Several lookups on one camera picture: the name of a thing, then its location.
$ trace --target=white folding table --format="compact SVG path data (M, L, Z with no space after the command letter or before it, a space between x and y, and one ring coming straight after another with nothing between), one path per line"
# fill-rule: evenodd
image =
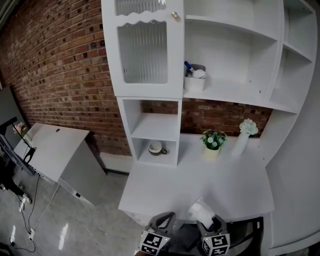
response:
M102 202L100 192L107 176L88 147L89 131L35 123L28 131L36 151L29 165L43 177L93 205ZM21 140L14 152L22 159L27 145Z

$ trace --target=ribbed glass panel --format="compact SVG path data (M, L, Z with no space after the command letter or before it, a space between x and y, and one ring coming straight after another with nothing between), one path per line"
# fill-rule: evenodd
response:
M128 16L131 13L141 14L144 11L154 13L166 9L166 0L115 0L115 8L116 15Z
M118 27L124 81L168 82L167 24L152 20Z

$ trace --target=red brick wall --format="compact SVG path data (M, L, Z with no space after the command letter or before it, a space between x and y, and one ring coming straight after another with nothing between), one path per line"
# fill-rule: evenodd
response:
M101 0L22 0L0 31L0 74L30 125L89 130L88 142L97 151L131 155L110 79ZM172 114L178 109L154 101L142 108ZM257 122L261 133L272 111L193 99L184 99L182 108L181 132L211 128L235 136L245 118Z
M176 114L176 102L144 100L141 102L145 113ZM233 102L184 98L182 102L181 133L202 134L207 129L224 131L228 136L240 134L239 125L247 118L256 122L259 138L264 131L272 109Z

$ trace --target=concrete floor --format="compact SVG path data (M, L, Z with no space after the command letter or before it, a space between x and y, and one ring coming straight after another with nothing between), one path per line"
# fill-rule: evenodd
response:
M38 175L30 176L21 170L14 176L14 182L23 184L24 191L33 201L37 179ZM35 230L37 252L41 256L133 256L144 227L118 210L126 181L127 176L108 174L103 191L105 203L97 207L80 201L60 187ZM30 218L31 228L37 224L56 188L56 183L50 184L40 177ZM32 206L25 205L27 225ZM8 190L0 191L0 220L0 242L9 243L15 226L16 246L33 251L34 246L27 238L24 220L19 212L19 200ZM13 253L17 256L33 254L15 249Z

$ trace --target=white cabinet door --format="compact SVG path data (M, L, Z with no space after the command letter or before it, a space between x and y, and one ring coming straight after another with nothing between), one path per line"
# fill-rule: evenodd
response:
M101 3L114 94L182 98L183 0L102 0Z

